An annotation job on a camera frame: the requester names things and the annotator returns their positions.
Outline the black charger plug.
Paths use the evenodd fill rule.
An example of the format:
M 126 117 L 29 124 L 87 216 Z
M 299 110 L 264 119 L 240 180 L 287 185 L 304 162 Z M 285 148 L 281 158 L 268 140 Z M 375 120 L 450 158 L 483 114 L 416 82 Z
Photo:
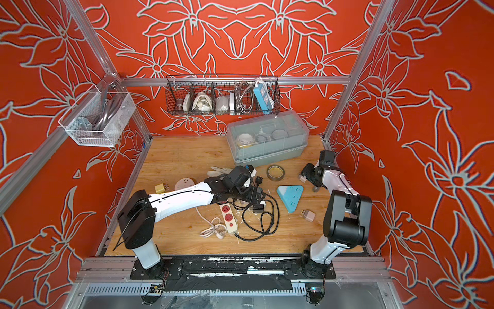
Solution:
M 252 211 L 255 214 L 262 214 L 264 212 L 264 210 L 265 210 L 265 204 L 262 204 L 262 203 L 256 204 L 252 207 Z

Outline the white power strip red sockets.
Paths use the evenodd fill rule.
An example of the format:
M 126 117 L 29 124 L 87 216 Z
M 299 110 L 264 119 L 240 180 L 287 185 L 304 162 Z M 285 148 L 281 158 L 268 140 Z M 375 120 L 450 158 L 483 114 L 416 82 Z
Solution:
M 230 203 L 224 203 L 220 205 L 220 210 L 225 221 L 227 232 L 235 234 L 238 231 L 238 225 L 232 212 L 232 205 Z

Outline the round pink socket hub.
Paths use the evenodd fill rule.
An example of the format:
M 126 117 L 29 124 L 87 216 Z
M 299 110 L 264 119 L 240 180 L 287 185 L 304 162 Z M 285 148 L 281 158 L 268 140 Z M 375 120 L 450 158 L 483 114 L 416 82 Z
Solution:
M 174 186 L 174 190 L 181 190 L 181 189 L 186 189 L 189 187 L 193 187 L 195 185 L 195 181 L 191 178 L 182 178 L 178 180 Z

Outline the yellow plug adapter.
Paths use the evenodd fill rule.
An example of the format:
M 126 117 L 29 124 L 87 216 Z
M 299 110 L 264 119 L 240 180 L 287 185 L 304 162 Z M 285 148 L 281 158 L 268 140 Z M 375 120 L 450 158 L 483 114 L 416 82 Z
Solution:
M 155 185 L 154 190 L 155 190 L 156 194 L 163 194 L 169 190 L 169 187 L 167 184 L 161 183 L 161 184 Z

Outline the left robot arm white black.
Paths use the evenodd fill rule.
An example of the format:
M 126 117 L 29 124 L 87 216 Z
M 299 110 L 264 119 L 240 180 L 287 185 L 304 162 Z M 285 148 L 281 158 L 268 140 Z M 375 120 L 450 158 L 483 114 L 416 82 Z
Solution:
M 228 174 L 211 176 L 185 189 L 163 194 L 135 192 L 117 215 L 125 248 L 134 252 L 140 265 L 149 270 L 162 262 L 153 241 L 154 224 L 176 213 L 194 207 L 227 202 L 229 199 L 260 203 L 265 194 L 255 184 L 256 169 L 236 166 Z

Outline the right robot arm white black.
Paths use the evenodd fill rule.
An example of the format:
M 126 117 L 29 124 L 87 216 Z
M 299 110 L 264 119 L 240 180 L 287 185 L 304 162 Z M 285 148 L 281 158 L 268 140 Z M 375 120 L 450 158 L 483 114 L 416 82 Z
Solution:
M 316 190 L 329 192 L 323 234 L 306 251 L 307 261 L 321 266 L 330 265 L 342 251 L 366 245 L 370 232 L 372 201 L 353 189 L 335 158 L 334 152 L 323 150 L 317 164 L 306 164 L 299 176 Z

